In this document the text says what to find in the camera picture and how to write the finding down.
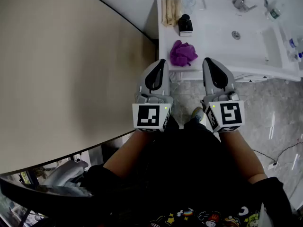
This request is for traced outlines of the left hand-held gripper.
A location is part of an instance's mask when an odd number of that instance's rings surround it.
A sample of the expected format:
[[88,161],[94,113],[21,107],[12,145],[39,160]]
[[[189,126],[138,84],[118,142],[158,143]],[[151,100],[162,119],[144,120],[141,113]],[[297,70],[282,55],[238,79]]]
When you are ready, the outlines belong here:
[[144,70],[138,88],[141,94],[135,95],[136,101],[132,104],[134,128],[143,132],[164,132],[173,104],[173,98],[169,96],[169,67],[165,59]]

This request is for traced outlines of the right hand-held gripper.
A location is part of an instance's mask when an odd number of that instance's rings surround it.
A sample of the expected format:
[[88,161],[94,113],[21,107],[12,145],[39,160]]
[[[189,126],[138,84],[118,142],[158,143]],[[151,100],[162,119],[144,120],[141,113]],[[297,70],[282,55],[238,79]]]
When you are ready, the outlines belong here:
[[237,91],[229,91],[235,90],[232,72],[219,61],[206,57],[203,77],[207,95],[200,102],[213,132],[231,132],[243,126],[244,101]]

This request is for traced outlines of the purple object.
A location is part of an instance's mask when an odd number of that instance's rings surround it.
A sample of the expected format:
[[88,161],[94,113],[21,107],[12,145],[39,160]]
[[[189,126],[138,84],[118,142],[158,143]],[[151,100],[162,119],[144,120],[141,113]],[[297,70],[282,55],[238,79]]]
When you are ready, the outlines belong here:
[[180,40],[174,43],[169,53],[170,63],[179,67],[190,66],[190,63],[197,58],[198,55],[194,46],[189,43],[182,43]]

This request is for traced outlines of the black soap dispenser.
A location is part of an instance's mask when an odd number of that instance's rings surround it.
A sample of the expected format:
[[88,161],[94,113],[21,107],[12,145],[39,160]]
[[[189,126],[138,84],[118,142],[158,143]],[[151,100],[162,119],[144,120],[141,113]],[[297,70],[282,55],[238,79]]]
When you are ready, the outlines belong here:
[[179,36],[192,36],[193,26],[188,14],[182,15],[178,20],[178,30]]

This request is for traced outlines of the person's right forearm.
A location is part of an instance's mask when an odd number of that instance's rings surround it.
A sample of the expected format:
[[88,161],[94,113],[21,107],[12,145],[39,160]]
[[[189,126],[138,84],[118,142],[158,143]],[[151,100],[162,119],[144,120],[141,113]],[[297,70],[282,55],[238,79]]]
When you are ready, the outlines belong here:
[[251,184],[267,179],[260,160],[239,131],[219,133],[219,137],[244,179]]

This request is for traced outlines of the person's left forearm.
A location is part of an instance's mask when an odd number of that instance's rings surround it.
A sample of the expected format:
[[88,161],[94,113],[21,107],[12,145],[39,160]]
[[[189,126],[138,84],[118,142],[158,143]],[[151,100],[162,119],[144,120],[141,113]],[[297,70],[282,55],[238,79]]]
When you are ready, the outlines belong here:
[[136,165],[144,147],[153,142],[158,133],[136,130],[103,167],[120,178],[126,178]]

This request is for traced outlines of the clear tube with blue cap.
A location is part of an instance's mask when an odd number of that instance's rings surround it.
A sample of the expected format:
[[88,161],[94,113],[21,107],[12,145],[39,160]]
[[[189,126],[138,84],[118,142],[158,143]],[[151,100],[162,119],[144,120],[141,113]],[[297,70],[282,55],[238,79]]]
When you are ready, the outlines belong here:
[[298,62],[299,61],[299,56],[298,56],[298,52],[297,52],[297,41],[291,39],[288,39],[287,41],[284,42],[284,46],[287,52],[287,56],[289,61],[291,62]]

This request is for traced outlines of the white sink basin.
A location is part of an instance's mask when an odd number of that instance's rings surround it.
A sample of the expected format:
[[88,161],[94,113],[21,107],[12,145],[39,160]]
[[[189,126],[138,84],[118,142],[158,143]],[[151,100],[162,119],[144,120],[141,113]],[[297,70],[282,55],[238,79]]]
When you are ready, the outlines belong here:
[[[299,81],[301,74],[296,62],[289,61],[282,39],[282,30],[268,20],[261,7],[239,12],[232,0],[201,0],[190,19],[192,36],[179,36],[178,27],[158,24],[159,56],[169,58],[177,40],[194,46],[198,58],[190,66],[169,66],[170,78],[177,80],[202,79],[202,63],[209,57],[221,62],[241,82],[258,82],[271,78]],[[232,37],[238,31],[240,40]]]

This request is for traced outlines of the person's shoe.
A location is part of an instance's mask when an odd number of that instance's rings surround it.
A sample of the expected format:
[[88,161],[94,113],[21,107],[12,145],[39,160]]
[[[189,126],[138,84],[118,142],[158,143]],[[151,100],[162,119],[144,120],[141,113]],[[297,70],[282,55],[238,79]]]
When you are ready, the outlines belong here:
[[204,119],[205,113],[203,111],[203,108],[196,107],[191,115],[191,119],[195,120],[198,123],[201,123],[201,121]]

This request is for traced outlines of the beige rolled towel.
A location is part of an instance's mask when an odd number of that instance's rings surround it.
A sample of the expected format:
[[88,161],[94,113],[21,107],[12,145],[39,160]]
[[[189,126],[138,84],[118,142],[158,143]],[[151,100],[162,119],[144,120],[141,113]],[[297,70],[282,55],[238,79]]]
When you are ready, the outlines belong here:
[[173,24],[173,25],[176,22],[175,10],[176,10],[175,0],[170,0],[171,24]]
[[175,1],[175,21],[177,22],[182,16],[182,4],[181,0],[174,0]]
[[166,0],[161,0],[161,22],[167,26],[167,5]]
[[167,25],[173,26],[172,0],[166,0],[166,14]]

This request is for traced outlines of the person's black printed clothing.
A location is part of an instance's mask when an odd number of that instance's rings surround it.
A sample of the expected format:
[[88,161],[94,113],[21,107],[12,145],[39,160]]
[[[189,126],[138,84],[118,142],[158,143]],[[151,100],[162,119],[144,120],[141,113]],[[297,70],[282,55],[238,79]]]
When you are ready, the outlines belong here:
[[105,200],[102,226],[293,227],[283,184],[267,177],[251,184],[220,137],[191,119],[158,134],[126,178],[92,166],[81,186]]

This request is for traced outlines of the grey fabric bundle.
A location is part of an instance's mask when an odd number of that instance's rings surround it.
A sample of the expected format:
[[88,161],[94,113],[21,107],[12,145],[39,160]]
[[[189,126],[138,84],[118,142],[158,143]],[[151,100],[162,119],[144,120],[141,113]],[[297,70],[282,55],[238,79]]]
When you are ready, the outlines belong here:
[[81,176],[88,166],[85,161],[67,161],[57,167],[39,186],[39,190],[53,195],[90,197],[91,193],[80,187],[79,183],[72,183],[72,180]]

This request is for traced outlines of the black curved rail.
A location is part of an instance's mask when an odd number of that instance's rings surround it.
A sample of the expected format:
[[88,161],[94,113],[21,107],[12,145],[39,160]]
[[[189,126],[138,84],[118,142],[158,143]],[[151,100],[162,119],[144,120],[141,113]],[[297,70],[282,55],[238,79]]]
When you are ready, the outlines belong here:
[[34,227],[96,227],[94,199],[84,188],[34,185],[0,178],[0,191],[10,200],[46,219]]

